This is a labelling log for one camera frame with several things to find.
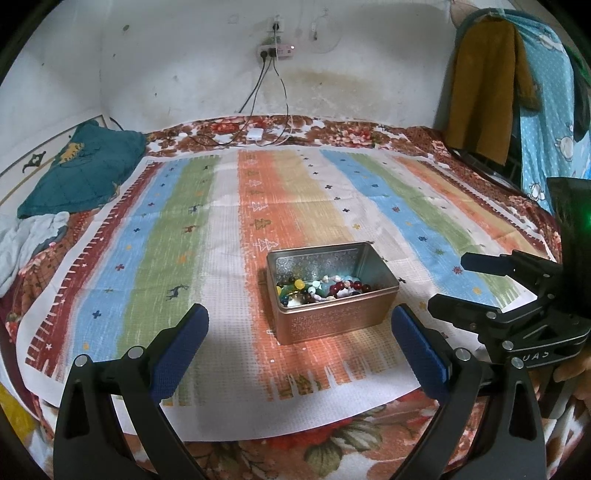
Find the white charger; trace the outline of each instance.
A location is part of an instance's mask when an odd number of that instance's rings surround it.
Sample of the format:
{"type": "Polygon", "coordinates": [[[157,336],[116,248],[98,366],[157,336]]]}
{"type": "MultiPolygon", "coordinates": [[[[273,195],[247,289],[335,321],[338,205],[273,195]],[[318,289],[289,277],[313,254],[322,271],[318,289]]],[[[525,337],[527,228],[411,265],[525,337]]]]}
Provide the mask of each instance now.
{"type": "Polygon", "coordinates": [[[262,128],[251,128],[248,132],[246,132],[246,139],[253,140],[258,142],[262,140],[262,135],[265,131],[262,128]]]}

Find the pillow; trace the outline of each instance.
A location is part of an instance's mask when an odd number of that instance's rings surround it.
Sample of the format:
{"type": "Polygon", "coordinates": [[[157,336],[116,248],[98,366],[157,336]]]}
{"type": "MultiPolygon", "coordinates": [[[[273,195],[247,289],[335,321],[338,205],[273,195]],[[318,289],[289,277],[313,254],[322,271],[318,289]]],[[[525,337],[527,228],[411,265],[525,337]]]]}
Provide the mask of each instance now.
{"type": "Polygon", "coordinates": [[[96,120],[78,125],[18,208],[18,217],[75,213],[108,203],[144,156],[145,145],[139,132],[109,130],[96,120]]]}

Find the metal box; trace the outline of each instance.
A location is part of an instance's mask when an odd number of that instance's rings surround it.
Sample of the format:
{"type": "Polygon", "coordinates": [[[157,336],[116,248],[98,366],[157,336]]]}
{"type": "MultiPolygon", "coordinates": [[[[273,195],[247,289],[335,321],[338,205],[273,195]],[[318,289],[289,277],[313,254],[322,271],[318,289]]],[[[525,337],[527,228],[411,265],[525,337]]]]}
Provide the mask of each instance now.
{"type": "Polygon", "coordinates": [[[351,332],[381,323],[400,284],[369,242],[275,250],[267,255],[267,286],[274,330],[282,345],[351,332]],[[284,307],[275,286],[328,275],[359,277],[372,291],[343,299],[284,307]]]}

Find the power strip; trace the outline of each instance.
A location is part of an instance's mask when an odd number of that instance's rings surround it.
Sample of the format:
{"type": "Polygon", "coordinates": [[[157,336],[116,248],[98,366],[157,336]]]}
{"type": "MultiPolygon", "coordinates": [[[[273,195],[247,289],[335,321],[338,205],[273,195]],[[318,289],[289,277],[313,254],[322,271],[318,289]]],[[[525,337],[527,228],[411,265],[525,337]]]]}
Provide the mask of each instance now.
{"type": "MultiPolygon", "coordinates": [[[[266,51],[269,52],[271,48],[275,48],[274,44],[271,45],[259,45],[258,50],[256,51],[256,57],[261,58],[261,52],[266,51]]],[[[295,54],[295,47],[293,45],[289,45],[287,43],[278,43],[277,44],[277,57],[278,58],[286,58],[292,57],[295,54]]]]}

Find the colorful rug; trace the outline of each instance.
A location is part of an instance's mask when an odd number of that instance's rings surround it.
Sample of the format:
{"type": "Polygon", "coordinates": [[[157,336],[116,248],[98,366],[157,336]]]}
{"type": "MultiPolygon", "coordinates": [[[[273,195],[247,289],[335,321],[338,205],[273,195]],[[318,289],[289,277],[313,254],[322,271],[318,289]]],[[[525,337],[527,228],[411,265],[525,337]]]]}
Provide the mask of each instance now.
{"type": "MultiPolygon", "coordinates": [[[[475,335],[427,313],[432,295],[500,307],[532,297],[508,278],[464,271],[461,255],[514,248],[550,254],[518,212],[480,195],[432,157],[342,148],[223,150],[144,161],[121,192],[24,316],[19,365],[26,386],[58,405],[76,355],[119,357],[201,303],[210,333],[173,398],[163,402],[183,440],[319,427],[417,386],[388,322],[279,345],[262,275],[268,251],[370,241],[402,284],[397,303],[408,303],[452,346],[472,349],[475,335]]],[[[117,408],[124,430],[133,433],[120,402],[117,408]]]]}

